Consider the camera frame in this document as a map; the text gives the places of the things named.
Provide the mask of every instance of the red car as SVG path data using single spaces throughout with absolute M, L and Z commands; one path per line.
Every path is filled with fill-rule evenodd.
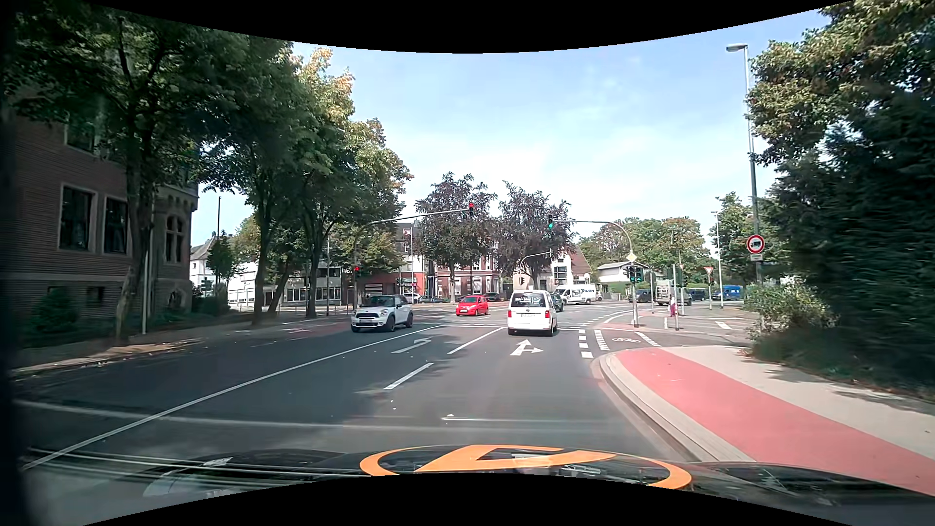
M 490 314 L 490 303 L 487 302 L 487 298 L 480 294 L 464 296 L 458 301 L 458 306 L 454 308 L 454 314 L 458 316 L 462 314 L 476 316 L 480 313 Z

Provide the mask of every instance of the asphalt road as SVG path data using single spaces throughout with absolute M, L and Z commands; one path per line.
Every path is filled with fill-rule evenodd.
M 63 471 L 69 462 L 84 458 L 87 467 L 96 462 L 90 458 L 115 455 L 177 460 L 271 448 L 487 443 L 682 460 L 612 395 L 592 363 L 651 344 L 633 331 L 600 328 L 630 309 L 609 301 L 568 306 L 548 337 L 508 335 L 505 303 L 472 317 L 433 305 L 416 311 L 413 328 L 392 333 L 352 333 L 340 318 L 37 374 L 16 383 L 24 439 L 36 451 L 26 473 L 34 491 L 55 500 L 150 467 Z M 709 343 L 661 331 L 650 338 L 664 346 Z

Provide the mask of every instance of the car hood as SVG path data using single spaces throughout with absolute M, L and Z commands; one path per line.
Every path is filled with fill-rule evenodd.
M 114 463 L 127 462 L 125 457 L 111 460 Z M 902 506 L 899 509 L 911 508 L 913 517 L 922 518 L 917 522 L 919 524 L 925 524 L 925 517 L 930 518 L 930 514 L 935 513 L 935 496 L 801 467 L 757 462 L 681 462 L 593 449 L 499 445 L 419 446 L 362 453 L 264 449 L 215 454 L 168 462 L 127 475 L 120 480 L 134 482 L 124 485 L 135 489 L 122 497 L 133 503 L 124 503 L 114 509 L 141 511 L 302 482 L 430 473 L 592 478 L 691 491 L 847 524 L 875 524 L 875 521 L 867 522 L 870 516 L 868 506 L 873 508 L 886 504 L 887 520 L 892 519 L 895 513 L 892 504 L 897 508 Z M 89 492 L 99 493 L 102 487 L 107 486 L 109 484 L 99 485 Z M 85 495 L 84 502 L 114 504 L 113 497 Z M 57 504 L 66 513 L 73 513 L 76 509 L 75 504 L 68 502 Z M 117 516 L 106 510 L 95 511 L 98 512 L 103 515 L 96 515 L 96 519 Z M 916 521 L 906 519 L 896 523 L 915 524 Z
M 379 314 L 380 311 L 386 309 L 387 311 L 393 311 L 395 307 L 357 307 L 357 313 L 376 313 Z

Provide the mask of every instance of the white van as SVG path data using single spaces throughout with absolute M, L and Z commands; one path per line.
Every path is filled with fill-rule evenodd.
M 507 332 L 513 336 L 520 330 L 541 330 L 555 335 L 558 318 L 551 294 L 545 290 L 519 290 L 510 295 Z
M 565 303 L 586 303 L 603 300 L 603 295 L 597 291 L 595 285 L 561 285 L 555 294 L 562 297 Z

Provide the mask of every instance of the orange logo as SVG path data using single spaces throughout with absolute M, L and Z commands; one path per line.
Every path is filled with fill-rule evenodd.
M 380 460 L 388 455 L 394 453 L 399 453 L 401 451 L 412 451 L 413 449 L 422 449 L 419 447 L 403 447 L 401 449 L 391 449 L 389 451 L 382 451 L 381 453 L 375 453 L 369 457 L 361 460 L 360 469 L 364 470 L 369 475 L 399 475 L 388 469 L 380 466 Z M 560 447 L 543 447 L 543 446 L 509 446 L 509 445 L 497 445 L 497 444 L 479 444 L 474 446 L 464 446 L 459 447 L 454 451 L 450 451 L 441 455 L 440 457 L 430 460 L 424 466 L 415 470 L 415 473 L 443 473 L 443 472 L 457 472 L 457 471 L 488 471 L 488 470 L 502 470 L 502 469 L 515 469 L 515 468 L 540 468 L 540 467 L 551 467 L 551 466 L 560 466 L 564 464 L 571 463 L 585 463 L 585 462 L 594 462 L 599 460 L 610 460 L 617 457 L 629 458 L 629 459 L 639 459 L 651 462 L 660 467 L 664 467 L 669 470 L 669 476 L 649 486 L 655 486 L 658 488 L 667 488 L 667 489 L 679 489 L 684 488 L 692 480 L 692 476 L 688 474 L 684 469 L 673 466 L 667 462 L 661 460 L 645 459 L 644 457 L 636 457 L 633 455 L 623 455 L 620 453 L 609 453 L 607 451 L 589 451 L 584 449 L 576 449 L 574 451 L 567 451 L 565 453 L 554 453 L 552 455 L 542 454 L 535 457 L 525 457 L 517 459 L 490 459 L 490 460 L 481 460 L 484 455 L 487 455 L 491 451 L 496 449 L 523 449 L 531 451 L 542 451 L 543 453 L 561 451 Z

